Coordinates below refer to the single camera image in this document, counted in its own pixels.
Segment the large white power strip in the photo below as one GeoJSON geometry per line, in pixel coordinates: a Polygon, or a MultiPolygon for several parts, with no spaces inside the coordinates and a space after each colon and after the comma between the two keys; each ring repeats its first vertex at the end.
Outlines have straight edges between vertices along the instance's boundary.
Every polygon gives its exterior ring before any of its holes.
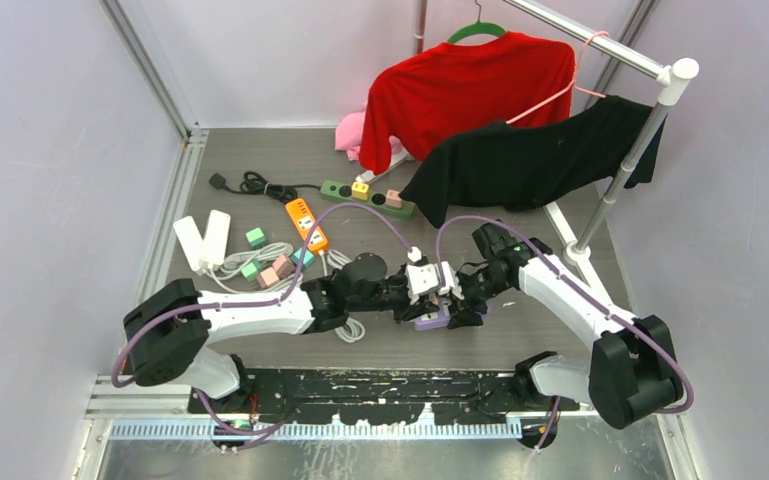
{"type": "Polygon", "coordinates": [[[213,272],[226,258],[231,216],[228,213],[211,210],[201,246],[200,260],[205,272],[213,272]]]}

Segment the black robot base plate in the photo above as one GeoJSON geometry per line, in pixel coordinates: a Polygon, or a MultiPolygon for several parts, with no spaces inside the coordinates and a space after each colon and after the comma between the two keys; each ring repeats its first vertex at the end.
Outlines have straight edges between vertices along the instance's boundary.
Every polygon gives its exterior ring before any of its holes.
{"type": "Polygon", "coordinates": [[[510,414],[544,414],[552,401],[528,393],[520,374],[495,370],[253,368],[240,391],[187,410],[223,418],[255,414],[264,423],[409,425],[430,410],[435,425],[489,425],[510,414]]]}

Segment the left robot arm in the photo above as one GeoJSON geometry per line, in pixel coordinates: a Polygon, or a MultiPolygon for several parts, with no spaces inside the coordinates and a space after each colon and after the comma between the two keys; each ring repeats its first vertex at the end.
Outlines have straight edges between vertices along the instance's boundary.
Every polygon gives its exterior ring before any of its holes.
{"type": "Polygon", "coordinates": [[[336,330],[355,312],[390,311],[410,321],[438,308],[453,282],[448,267],[422,258],[387,272],[383,260],[361,254],[329,275],[283,293],[199,291],[189,279],[166,285],[124,319],[121,363],[141,387],[187,385],[229,413],[252,397],[242,361],[213,344],[264,334],[304,335],[336,330]]]}

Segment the yellow plug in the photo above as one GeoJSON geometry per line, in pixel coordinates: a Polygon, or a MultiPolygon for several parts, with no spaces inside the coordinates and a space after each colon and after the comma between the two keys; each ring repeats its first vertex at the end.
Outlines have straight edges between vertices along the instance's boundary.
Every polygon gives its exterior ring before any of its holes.
{"type": "Polygon", "coordinates": [[[367,202],[370,198],[370,187],[364,182],[355,181],[350,187],[351,198],[359,202],[367,202]]]}

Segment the green power strip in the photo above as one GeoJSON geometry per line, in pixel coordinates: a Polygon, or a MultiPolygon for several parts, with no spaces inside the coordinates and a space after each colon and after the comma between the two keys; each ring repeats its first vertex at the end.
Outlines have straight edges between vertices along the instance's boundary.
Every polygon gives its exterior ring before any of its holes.
{"type": "Polygon", "coordinates": [[[416,209],[414,203],[400,197],[399,191],[375,191],[358,182],[347,184],[328,180],[321,185],[319,192],[321,197],[328,201],[365,205],[382,215],[399,219],[411,219],[416,209]]]}

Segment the purple power strip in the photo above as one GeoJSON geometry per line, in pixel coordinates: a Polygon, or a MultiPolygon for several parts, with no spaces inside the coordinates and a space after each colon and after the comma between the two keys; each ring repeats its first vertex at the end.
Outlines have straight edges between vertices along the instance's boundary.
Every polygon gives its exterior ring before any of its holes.
{"type": "MultiPolygon", "coordinates": [[[[452,305],[456,307],[466,307],[462,304],[450,303],[450,306],[452,305]]],[[[428,330],[441,329],[441,328],[447,329],[446,325],[448,323],[448,320],[449,320],[448,317],[440,317],[436,312],[434,312],[434,313],[423,315],[412,322],[414,324],[414,328],[417,331],[428,331],[428,330]]]]}

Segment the small white power strip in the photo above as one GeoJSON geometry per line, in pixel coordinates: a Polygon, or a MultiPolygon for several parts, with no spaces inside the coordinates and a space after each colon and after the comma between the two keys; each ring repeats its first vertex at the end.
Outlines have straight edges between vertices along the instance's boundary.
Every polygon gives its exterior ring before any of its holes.
{"type": "Polygon", "coordinates": [[[190,270],[196,275],[204,274],[201,258],[203,237],[192,216],[186,216],[173,223],[173,231],[190,270]]]}

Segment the orange power strip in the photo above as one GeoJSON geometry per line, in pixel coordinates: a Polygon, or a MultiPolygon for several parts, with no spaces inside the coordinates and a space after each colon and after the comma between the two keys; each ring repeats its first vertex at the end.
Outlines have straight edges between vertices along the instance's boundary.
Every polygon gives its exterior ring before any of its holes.
{"type": "Polygon", "coordinates": [[[319,226],[314,226],[316,218],[312,209],[303,198],[296,198],[285,204],[285,210],[302,240],[308,241],[308,250],[318,254],[328,248],[328,240],[319,226]]]}

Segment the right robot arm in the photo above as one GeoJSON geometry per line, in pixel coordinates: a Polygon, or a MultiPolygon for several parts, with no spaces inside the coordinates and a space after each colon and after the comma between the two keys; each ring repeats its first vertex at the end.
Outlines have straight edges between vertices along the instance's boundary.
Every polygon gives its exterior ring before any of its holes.
{"type": "Polygon", "coordinates": [[[482,224],[472,239],[482,261],[473,273],[456,275],[449,328],[481,325],[488,300],[516,290],[559,318],[589,353],[583,362],[553,351],[519,362],[512,388],[522,407],[537,411],[565,398],[592,406],[615,429],[689,409],[694,392],[663,320],[598,299],[548,247],[498,221],[482,224]]]}

